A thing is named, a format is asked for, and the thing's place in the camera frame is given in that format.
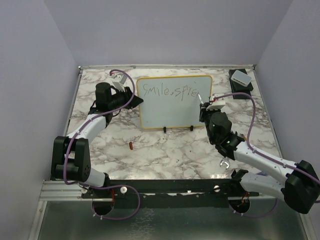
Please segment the gray wall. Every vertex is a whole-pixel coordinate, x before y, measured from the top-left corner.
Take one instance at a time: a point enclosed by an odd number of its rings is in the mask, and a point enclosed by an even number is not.
[[[257,77],[285,158],[320,175],[320,1],[294,0],[257,66]],[[320,204],[311,210],[320,239]]]
[[[45,0],[78,65],[256,64],[292,0]]]
[[[78,69],[43,0],[2,0],[0,33],[0,238],[25,240]]]

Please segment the marble table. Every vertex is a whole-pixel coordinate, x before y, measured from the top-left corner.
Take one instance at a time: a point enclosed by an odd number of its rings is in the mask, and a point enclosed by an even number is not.
[[[111,82],[107,69],[83,70],[76,95],[68,133],[74,131],[87,117],[95,100],[95,86],[101,82]],[[150,69],[122,68],[136,82],[140,77],[211,75],[212,93],[231,93],[227,69]],[[275,138],[267,117],[259,88],[252,70],[254,90],[251,92],[256,102],[257,113],[250,142],[256,147],[279,156]],[[129,80],[125,86],[131,86]],[[250,100],[226,98],[222,109],[232,122],[232,130],[247,135],[252,119],[253,107]],[[220,167],[222,156],[209,144],[204,127],[190,131],[187,128],[143,130],[140,126],[139,109],[122,110],[111,124],[102,131],[90,145],[91,165],[94,169],[108,173],[111,179],[212,179],[229,178],[233,170],[245,169],[257,173],[259,170],[244,163],[231,160],[230,168]]]

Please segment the yellow whiteboard frame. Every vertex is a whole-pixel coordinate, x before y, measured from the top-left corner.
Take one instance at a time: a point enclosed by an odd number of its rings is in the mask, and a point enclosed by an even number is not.
[[[138,87],[138,82],[142,79],[176,79],[176,78],[194,78],[194,77],[209,77],[211,78],[211,87],[210,87],[210,96],[212,94],[212,86],[214,83],[214,79],[211,75],[185,75],[185,76],[148,76],[148,77],[140,77],[136,80],[136,92],[137,92],[137,96],[139,97],[139,87]],[[139,118],[140,118],[140,125],[141,128],[144,130],[154,130],[154,129],[163,129],[164,127],[144,127],[142,125],[142,118],[141,118],[141,109],[140,109],[140,105],[139,105]],[[195,128],[198,127],[203,127],[203,125],[196,125],[193,126]],[[166,127],[167,129],[183,129],[183,128],[190,128],[190,126],[170,126],[170,127]]]

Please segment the whiteboard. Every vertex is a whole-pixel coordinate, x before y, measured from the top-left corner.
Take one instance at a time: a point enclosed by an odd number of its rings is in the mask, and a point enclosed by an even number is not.
[[[210,75],[142,77],[136,81],[143,129],[201,127],[200,100],[211,95]]]

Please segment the gray floor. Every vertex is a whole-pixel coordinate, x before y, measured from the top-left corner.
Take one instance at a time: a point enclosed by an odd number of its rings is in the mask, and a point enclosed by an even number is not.
[[[269,211],[274,199],[251,200],[248,213]],[[131,210],[117,210],[126,215]],[[48,202],[40,240],[306,240],[300,216],[284,203],[264,218],[252,219],[229,208],[141,209],[128,220],[93,217],[91,202]]]

